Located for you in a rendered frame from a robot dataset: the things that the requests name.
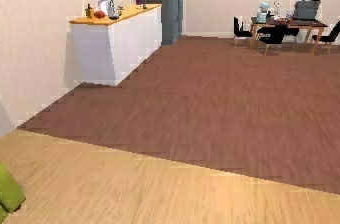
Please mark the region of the grey kettle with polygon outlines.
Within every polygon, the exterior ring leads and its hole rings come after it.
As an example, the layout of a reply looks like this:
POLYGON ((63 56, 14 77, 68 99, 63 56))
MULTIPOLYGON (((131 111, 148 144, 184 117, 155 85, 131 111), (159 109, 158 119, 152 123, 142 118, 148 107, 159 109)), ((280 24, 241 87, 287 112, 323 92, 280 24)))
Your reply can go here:
POLYGON ((118 11, 115 8, 114 0, 109 0, 108 17, 111 20, 117 20, 119 18, 118 11))

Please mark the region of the black dining chair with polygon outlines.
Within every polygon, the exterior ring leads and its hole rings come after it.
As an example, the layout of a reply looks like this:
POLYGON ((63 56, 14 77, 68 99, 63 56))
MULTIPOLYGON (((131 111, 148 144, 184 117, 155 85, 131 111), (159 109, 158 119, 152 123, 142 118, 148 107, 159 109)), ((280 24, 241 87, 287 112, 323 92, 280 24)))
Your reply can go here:
POLYGON ((260 37, 259 41, 266 45, 264 55, 267 55, 267 52, 271 46, 277 46, 278 49, 282 48, 282 42, 285 37, 285 31, 287 29, 286 25, 277 25, 273 28, 273 31, 268 37, 260 37))
POLYGON ((298 28, 287 28, 285 30, 285 34, 287 36, 293 36, 294 37, 294 42, 297 42, 298 33, 299 33, 299 29, 298 28))
POLYGON ((313 35, 312 41, 315 42, 315 44, 321 42, 323 44, 323 48, 326 49, 328 53, 331 53, 332 44, 335 42, 339 34, 340 34, 340 21, 336 23, 336 25, 332 28, 328 35, 325 36, 313 35))
POLYGON ((245 38, 246 40, 249 40, 252 37, 252 33, 243 29, 243 24, 239 23, 237 17, 233 18, 233 32, 234 45, 238 44, 240 38, 245 38))

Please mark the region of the grey fridge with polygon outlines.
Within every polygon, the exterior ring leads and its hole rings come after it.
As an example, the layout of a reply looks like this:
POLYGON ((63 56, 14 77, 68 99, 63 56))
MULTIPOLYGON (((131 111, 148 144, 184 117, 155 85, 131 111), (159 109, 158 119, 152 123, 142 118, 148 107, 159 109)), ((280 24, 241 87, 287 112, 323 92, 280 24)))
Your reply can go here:
POLYGON ((183 0, 162 0, 162 44, 173 44, 182 33, 183 0))

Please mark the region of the white kitchen counter yellow top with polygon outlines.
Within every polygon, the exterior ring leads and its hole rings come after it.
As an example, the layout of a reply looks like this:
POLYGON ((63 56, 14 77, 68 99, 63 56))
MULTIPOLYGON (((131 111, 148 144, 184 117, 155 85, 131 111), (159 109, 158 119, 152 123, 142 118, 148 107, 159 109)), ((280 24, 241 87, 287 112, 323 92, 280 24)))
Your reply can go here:
POLYGON ((86 83, 117 86, 162 42, 161 4, 126 6, 118 20, 70 21, 76 55, 86 83))

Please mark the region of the light blue teapot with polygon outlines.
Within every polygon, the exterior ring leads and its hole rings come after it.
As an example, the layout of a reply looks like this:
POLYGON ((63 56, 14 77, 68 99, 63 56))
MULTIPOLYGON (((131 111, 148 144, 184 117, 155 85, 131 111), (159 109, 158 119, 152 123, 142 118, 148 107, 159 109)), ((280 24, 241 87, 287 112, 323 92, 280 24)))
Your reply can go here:
POLYGON ((268 12, 269 12, 269 3, 262 1, 257 11, 256 22, 266 23, 268 20, 268 12))

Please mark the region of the brown wooden dining table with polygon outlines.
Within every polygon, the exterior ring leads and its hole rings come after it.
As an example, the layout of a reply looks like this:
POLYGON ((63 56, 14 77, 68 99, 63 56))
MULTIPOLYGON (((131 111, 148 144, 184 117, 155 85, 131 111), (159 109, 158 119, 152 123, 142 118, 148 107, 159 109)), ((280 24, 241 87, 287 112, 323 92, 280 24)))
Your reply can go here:
MULTIPOLYGON (((268 18, 266 23, 257 23, 256 18, 252 17, 251 18, 251 33, 252 33, 252 38, 250 42, 250 46, 253 47, 254 44, 259 41, 259 36, 258 36, 258 30, 261 28, 274 28, 277 25, 286 25, 287 28, 298 28, 300 30, 304 29, 307 31, 306 37, 304 42, 307 42, 309 39, 309 36, 313 30, 317 30, 318 36, 321 36, 323 31, 327 28, 327 25, 324 23, 315 20, 315 21, 302 21, 302 20, 293 20, 293 19, 286 19, 286 18, 280 18, 278 20, 274 20, 274 18, 268 18)), ((315 44, 312 48, 311 54, 314 55, 316 48, 318 44, 315 44)))

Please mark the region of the clear glass vase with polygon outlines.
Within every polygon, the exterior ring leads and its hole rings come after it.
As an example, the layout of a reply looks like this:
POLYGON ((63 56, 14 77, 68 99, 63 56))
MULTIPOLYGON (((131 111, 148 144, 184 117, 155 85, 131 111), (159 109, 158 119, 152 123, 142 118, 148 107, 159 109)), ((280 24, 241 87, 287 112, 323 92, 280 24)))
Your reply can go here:
POLYGON ((279 10, 281 8, 281 4, 278 0, 274 1, 274 20, 278 20, 280 18, 279 10))

